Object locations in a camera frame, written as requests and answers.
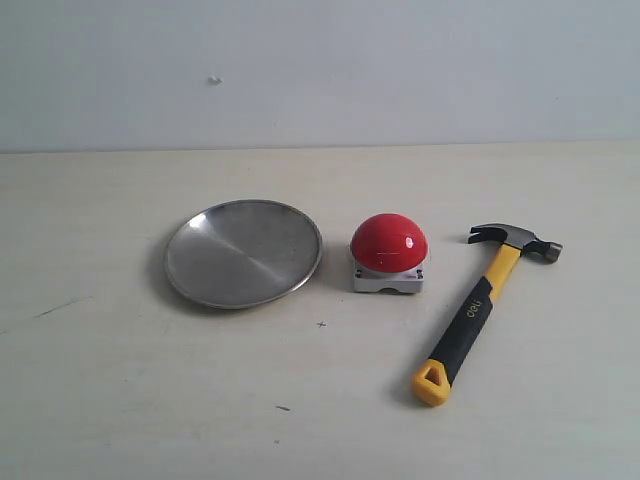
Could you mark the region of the red dome push button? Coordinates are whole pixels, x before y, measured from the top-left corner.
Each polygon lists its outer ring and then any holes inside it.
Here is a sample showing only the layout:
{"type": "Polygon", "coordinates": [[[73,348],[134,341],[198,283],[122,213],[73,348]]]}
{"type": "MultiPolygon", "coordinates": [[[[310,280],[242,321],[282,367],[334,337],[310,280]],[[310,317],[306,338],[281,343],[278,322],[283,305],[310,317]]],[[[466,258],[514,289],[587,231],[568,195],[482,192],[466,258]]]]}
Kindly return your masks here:
{"type": "Polygon", "coordinates": [[[356,292],[417,294],[423,290],[429,244],[410,218],[395,213],[374,215],[356,229],[349,248],[356,292]]]}

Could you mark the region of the round stainless steel plate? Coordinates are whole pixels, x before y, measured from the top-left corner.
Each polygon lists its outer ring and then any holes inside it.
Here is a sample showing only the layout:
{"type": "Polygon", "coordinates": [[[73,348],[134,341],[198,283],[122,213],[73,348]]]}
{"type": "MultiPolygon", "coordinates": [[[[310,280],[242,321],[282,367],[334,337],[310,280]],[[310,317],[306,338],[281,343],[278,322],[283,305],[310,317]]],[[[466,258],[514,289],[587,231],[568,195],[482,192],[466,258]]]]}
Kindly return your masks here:
{"type": "Polygon", "coordinates": [[[177,228],[163,267],[183,298],[242,310],[298,290],[322,255],[320,230],[307,214],[274,200],[239,199],[211,206],[177,228]]]}

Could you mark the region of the yellow black claw hammer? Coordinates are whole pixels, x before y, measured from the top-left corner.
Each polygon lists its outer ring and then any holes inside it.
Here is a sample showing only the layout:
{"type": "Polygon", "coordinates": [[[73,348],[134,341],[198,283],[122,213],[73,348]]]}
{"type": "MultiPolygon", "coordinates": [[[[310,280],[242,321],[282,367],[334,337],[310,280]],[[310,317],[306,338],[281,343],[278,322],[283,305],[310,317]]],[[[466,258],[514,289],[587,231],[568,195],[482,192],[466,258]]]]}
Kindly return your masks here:
{"type": "Polygon", "coordinates": [[[503,223],[473,226],[467,242],[496,242],[499,248],[426,362],[413,375],[414,394],[430,407],[448,400],[454,379],[521,257],[534,255],[551,264],[563,249],[560,243],[544,241],[529,230],[503,223]]]}

